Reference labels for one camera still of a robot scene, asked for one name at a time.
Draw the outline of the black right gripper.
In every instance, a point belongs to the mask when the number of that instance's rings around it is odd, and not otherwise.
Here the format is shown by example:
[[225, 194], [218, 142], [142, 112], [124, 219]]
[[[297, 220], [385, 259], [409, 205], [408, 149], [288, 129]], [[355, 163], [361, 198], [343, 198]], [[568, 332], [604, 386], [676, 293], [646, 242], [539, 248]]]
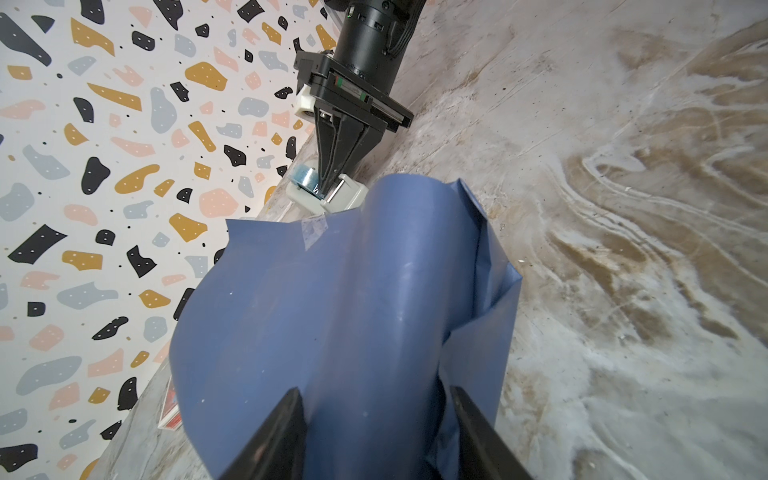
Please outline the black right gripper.
[[402, 59], [375, 53], [369, 63], [374, 70], [366, 76], [329, 51], [296, 53], [297, 92], [309, 85], [315, 109], [320, 109], [315, 111], [315, 126], [321, 197], [382, 140], [383, 131], [374, 125], [382, 123], [392, 132], [411, 126], [414, 114], [390, 96]]

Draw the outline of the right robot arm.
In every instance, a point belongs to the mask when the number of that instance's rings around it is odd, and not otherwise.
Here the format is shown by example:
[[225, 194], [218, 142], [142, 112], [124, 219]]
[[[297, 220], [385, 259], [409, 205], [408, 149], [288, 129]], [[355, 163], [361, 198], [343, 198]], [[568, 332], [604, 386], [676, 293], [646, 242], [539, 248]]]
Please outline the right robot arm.
[[391, 96], [423, 1], [329, 1], [343, 14], [338, 43], [299, 50], [296, 107], [314, 120], [318, 164], [294, 182], [321, 200], [376, 147], [387, 131], [408, 128], [413, 113]]

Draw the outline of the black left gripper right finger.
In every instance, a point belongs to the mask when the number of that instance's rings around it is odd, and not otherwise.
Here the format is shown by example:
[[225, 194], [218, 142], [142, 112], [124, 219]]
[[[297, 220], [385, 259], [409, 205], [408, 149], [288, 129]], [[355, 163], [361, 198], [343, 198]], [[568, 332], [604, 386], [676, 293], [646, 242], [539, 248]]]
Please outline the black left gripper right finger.
[[470, 395], [450, 387], [459, 424], [459, 479], [532, 480]]

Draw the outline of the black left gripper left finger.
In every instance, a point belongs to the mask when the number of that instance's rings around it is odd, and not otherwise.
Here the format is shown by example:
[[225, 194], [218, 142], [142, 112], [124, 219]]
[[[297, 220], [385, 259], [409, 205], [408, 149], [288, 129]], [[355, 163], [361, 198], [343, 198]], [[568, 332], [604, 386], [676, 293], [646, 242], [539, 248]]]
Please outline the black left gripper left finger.
[[307, 423], [298, 387], [286, 391], [220, 479], [303, 477]]

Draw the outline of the blue wrapping paper sheet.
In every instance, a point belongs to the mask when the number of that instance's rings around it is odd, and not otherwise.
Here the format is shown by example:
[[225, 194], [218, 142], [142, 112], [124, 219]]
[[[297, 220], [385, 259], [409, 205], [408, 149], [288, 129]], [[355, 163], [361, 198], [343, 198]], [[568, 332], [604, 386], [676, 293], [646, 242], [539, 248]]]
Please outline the blue wrapping paper sheet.
[[389, 175], [359, 208], [228, 233], [169, 354], [210, 476], [298, 387], [301, 479], [459, 479], [450, 387], [493, 427], [522, 285], [469, 187]]

